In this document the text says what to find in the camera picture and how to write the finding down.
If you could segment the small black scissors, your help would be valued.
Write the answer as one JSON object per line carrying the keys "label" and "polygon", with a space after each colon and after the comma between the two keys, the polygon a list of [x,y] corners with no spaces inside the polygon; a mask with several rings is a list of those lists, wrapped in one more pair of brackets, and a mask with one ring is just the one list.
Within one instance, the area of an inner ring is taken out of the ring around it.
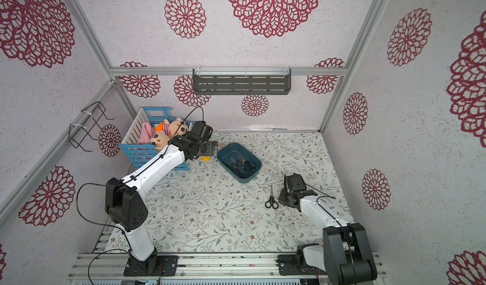
{"label": "small black scissors", "polygon": [[279,208],[279,204],[275,200],[274,192],[273,192],[273,185],[270,185],[270,196],[269,199],[265,202],[265,208],[267,209],[274,209],[277,210]]}

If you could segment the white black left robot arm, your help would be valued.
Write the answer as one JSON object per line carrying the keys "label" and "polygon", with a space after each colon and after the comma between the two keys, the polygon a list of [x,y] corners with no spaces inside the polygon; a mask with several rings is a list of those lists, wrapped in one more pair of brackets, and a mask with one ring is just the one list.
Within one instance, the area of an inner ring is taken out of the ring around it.
{"label": "white black left robot arm", "polygon": [[192,129],[175,135],[162,150],[122,179],[112,178],[106,185],[105,211],[115,225],[126,235],[130,254],[140,262],[156,254],[146,229],[148,192],[164,176],[187,160],[204,155],[210,148],[213,128],[205,121],[197,121]]}

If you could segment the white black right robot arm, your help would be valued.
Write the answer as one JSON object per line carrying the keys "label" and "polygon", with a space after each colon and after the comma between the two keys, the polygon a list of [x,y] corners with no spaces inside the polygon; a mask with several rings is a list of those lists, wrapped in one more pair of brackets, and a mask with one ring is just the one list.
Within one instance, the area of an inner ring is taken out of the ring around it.
{"label": "white black right robot arm", "polygon": [[321,202],[299,174],[285,176],[278,203],[295,208],[322,230],[322,242],[302,244],[293,255],[279,255],[282,276],[328,277],[330,284],[359,284],[377,279],[378,270],[365,228],[350,223]]}

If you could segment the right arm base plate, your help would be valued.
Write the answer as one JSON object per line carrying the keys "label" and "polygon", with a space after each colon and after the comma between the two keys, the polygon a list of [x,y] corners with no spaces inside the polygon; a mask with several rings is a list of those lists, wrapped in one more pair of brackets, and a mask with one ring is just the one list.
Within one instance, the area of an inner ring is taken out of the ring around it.
{"label": "right arm base plate", "polygon": [[302,244],[295,254],[279,255],[277,266],[281,276],[326,276],[323,247],[319,244]]}

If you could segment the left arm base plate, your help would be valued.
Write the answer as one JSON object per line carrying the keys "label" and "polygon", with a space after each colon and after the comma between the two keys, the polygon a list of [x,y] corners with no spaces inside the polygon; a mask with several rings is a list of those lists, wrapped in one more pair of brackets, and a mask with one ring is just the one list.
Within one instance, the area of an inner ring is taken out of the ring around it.
{"label": "left arm base plate", "polygon": [[125,277],[168,276],[175,275],[179,257],[176,255],[158,255],[157,250],[145,260],[129,256],[124,270]]}

